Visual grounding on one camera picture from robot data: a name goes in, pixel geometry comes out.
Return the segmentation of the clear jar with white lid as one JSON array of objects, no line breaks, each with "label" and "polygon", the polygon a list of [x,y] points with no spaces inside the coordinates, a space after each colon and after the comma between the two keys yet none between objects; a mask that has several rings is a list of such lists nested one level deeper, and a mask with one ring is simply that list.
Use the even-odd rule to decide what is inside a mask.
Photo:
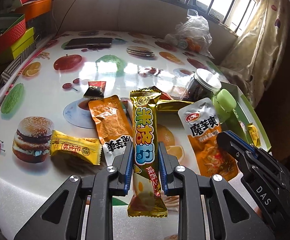
[{"label": "clear jar with white lid", "polygon": [[177,69],[178,76],[170,90],[170,95],[179,100],[196,102],[203,98],[212,98],[221,90],[221,82],[218,74],[214,74],[204,68],[198,68],[195,72],[185,72],[185,69]]}]

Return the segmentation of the red dotted box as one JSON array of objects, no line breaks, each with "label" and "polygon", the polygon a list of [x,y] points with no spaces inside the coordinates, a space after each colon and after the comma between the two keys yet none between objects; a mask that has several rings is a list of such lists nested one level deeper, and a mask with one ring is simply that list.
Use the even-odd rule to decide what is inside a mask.
[{"label": "red dotted box", "polygon": [[24,14],[0,15],[0,54],[20,39],[26,32]]}]

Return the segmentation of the yellow green box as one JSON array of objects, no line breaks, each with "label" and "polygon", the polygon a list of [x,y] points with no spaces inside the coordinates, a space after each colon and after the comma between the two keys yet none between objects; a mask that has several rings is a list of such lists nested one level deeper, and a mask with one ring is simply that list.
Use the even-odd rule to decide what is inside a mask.
[{"label": "yellow green box", "polygon": [[0,62],[7,63],[16,59],[34,42],[35,27],[26,30],[25,34],[0,55]]}]

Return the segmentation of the small yellow peanut candy packet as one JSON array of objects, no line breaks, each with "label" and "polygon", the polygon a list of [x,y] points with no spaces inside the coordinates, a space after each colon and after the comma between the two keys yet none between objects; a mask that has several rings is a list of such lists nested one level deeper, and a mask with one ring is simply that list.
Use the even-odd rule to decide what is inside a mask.
[{"label": "small yellow peanut candy packet", "polygon": [[252,139],[252,143],[255,147],[260,147],[261,146],[261,141],[258,133],[258,129],[252,124],[247,125],[247,131],[249,133],[249,136]]}]

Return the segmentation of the green and white gift box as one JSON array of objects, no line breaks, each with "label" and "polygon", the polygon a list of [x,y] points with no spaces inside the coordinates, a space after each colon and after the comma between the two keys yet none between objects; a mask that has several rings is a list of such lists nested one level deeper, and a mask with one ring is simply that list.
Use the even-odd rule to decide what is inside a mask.
[{"label": "green and white gift box", "polygon": [[222,84],[222,88],[227,89],[235,98],[236,103],[237,103],[235,110],[236,110],[236,113],[238,114],[238,117],[240,117],[240,120],[245,125],[252,123],[257,128],[258,133],[259,133],[261,147],[266,151],[270,151],[272,148],[272,145],[269,141],[269,138],[265,132],[265,129],[260,119],[258,118],[255,110],[249,103],[246,96],[242,93],[240,88],[236,85],[225,83],[225,82],[221,82],[221,84]]}]

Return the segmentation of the black white striped box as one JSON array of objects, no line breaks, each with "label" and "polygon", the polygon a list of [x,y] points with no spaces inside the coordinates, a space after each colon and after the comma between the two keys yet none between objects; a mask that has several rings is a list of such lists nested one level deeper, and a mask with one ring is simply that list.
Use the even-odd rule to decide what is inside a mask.
[{"label": "black white striped box", "polygon": [[0,84],[3,85],[9,81],[11,76],[15,73],[17,68],[35,51],[36,49],[36,42],[34,41],[30,44],[20,55],[13,60],[7,68],[3,71],[0,75]]}]

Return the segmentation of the clear plastic bag with snacks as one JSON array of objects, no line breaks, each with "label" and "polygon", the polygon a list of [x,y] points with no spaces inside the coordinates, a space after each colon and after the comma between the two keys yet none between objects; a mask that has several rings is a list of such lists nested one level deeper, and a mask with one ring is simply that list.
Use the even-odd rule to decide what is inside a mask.
[{"label": "clear plastic bag with snacks", "polygon": [[164,40],[181,50],[195,52],[214,59],[209,50],[213,39],[208,21],[194,9],[188,9],[187,21],[178,24],[175,27],[175,33],[167,34]]}]

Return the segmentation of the black smartphone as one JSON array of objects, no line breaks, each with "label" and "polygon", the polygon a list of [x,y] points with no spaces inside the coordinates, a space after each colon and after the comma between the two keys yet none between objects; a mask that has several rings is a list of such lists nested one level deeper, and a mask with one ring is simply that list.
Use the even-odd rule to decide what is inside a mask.
[{"label": "black smartphone", "polygon": [[64,49],[108,48],[111,47],[112,41],[110,37],[74,38],[64,46]]}]

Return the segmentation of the beige patterned curtain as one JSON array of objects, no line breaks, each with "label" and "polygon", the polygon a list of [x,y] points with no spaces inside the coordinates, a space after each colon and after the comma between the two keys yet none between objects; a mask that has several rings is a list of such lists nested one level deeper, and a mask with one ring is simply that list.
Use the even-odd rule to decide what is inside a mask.
[{"label": "beige patterned curtain", "polygon": [[261,0],[246,29],[220,64],[225,77],[256,107],[282,62],[290,28],[288,0]]}]

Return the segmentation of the light green plastic bottle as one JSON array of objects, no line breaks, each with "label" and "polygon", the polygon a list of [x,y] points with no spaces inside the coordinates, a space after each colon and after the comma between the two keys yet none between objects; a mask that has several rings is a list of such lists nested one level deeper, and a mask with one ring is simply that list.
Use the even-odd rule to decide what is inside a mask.
[{"label": "light green plastic bottle", "polygon": [[236,107],[235,98],[226,89],[220,90],[215,96],[213,96],[212,103],[216,109],[216,113],[221,124],[230,117],[230,114]]}]

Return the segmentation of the gold rice bar wrapper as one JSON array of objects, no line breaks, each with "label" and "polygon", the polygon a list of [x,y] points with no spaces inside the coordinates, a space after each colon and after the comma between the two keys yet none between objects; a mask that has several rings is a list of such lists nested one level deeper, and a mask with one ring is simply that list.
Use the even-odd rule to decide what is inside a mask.
[{"label": "gold rice bar wrapper", "polygon": [[148,87],[149,89],[161,93],[161,96],[156,103],[156,108],[158,112],[165,113],[174,113],[179,109],[182,109],[188,105],[191,105],[193,102],[190,101],[182,101],[182,100],[174,100],[170,95],[161,91],[155,86]]}]

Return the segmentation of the orange konjac snack pouch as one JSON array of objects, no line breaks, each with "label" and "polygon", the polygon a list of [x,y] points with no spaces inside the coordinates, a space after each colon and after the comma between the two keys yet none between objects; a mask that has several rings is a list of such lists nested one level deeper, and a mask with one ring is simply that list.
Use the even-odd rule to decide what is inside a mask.
[{"label": "orange konjac snack pouch", "polygon": [[117,95],[88,103],[91,117],[96,125],[99,140],[107,165],[124,154],[128,142],[132,141],[131,124]]}]

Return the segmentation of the orange storage box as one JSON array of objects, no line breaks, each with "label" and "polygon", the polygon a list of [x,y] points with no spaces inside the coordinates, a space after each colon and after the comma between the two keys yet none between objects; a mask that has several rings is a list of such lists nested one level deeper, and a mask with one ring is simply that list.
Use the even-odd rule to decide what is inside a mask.
[{"label": "orange storage box", "polygon": [[37,0],[24,4],[15,10],[15,13],[24,14],[25,22],[49,12],[52,8],[52,0]]}]

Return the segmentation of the small red black candy packet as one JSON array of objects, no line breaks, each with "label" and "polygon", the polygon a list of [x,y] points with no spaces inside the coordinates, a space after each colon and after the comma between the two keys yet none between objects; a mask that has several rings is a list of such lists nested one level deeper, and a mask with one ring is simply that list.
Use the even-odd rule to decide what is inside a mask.
[{"label": "small red black candy packet", "polygon": [[104,98],[105,85],[105,81],[89,81],[88,89],[84,93],[83,97],[93,100]]}]

